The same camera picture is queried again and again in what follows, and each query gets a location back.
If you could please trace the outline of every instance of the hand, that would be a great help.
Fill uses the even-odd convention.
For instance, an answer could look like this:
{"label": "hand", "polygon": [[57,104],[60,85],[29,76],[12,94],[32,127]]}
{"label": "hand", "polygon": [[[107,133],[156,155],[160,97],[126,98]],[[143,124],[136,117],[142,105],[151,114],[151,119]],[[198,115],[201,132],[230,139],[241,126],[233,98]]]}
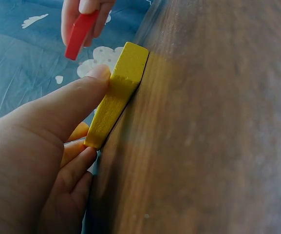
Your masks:
{"label": "hand", "polygon": [[115,0],[64,0],[61,13],[61,36],[66,45],[73,23],[80,13],[90,14],[99,10],[94,29],[87,35],[84,46],[90,46],[93,38],[97,38],[105,26],[108,14]]}
{"label": "hand", "polygon": [[79,123],[104,97],[109,76],[97,66],[0,119],[0,233],[80,229],[96,151],[64,143],[85,135]]}

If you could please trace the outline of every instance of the wooden block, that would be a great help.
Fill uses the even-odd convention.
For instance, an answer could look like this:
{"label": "wooden block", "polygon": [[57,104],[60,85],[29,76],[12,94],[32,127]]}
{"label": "wooden block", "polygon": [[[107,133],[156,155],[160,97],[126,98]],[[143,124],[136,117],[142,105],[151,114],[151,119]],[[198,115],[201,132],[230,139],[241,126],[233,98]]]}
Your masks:
{"label": "wooden block", "polygon": [[110,77],[110,87],[93,118],[84,144],[100,149],[138,87],[149,51],[126,42]]}

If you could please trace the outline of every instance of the blue bedsheet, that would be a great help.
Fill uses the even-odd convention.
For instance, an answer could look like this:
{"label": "blue bedsheet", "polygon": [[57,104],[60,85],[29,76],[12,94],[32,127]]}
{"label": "blue bedsheet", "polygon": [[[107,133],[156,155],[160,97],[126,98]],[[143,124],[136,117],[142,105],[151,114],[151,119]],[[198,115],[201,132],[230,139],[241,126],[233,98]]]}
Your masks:
{"label": "blue bedsheet", "polygon": [[0,117],[99,63],[113,67],[149,7],[149,0],[117,0],[101,36],[71,61],[60,36],[62,0],[0,0]]}

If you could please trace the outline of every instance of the white cloud print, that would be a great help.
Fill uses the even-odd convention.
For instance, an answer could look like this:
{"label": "white cloud print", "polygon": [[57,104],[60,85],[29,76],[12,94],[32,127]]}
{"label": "white cloud print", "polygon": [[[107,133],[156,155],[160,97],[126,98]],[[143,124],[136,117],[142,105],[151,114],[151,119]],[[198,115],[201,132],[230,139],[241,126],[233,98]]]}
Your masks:
{"label": "white cloud print", "polygon": [[25,28],[29,27],[31,24],[35,23],[36,21],[45,18],[46,16],[48,16],[48,14],[41,15],[41,16],[29,17],[29,19],[26,19],[26,20],[23,22],[22,28],[25,29]]}
{"label": "white cloud print", "polygon": [[112,10],[109,12],[109,14],[108,14],[108,17],[107,17],[107,20],[106,20],[106,23],[105,24],[107,24],[107,23],[109,23],[110,21],[111,21],[111,12],[112,12]]}
{"label": "white cloud print", "polygon": [[110,67],[110,70],[113,71],[114,66],[117,60],[120,57],[120,54],[123,50],[123,47],[117,47],[115,50],[100,46],[94,49],[93,51],[93,59],[89,59],[84,61],[79,67],[77,68],[77,74],[79,77],[84,77],[86,74],[100,64],[105,64]]}

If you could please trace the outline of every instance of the wooden surface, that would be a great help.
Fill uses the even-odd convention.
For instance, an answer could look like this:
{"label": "wooden surface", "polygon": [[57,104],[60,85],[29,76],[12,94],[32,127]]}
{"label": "wooden surface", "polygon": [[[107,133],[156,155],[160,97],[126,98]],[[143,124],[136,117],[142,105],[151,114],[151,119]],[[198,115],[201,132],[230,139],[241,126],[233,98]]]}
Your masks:
{"label": "wooden surface", "polygon": [[92,233],[281,234],[281,0],[170,0],[144,45]]}

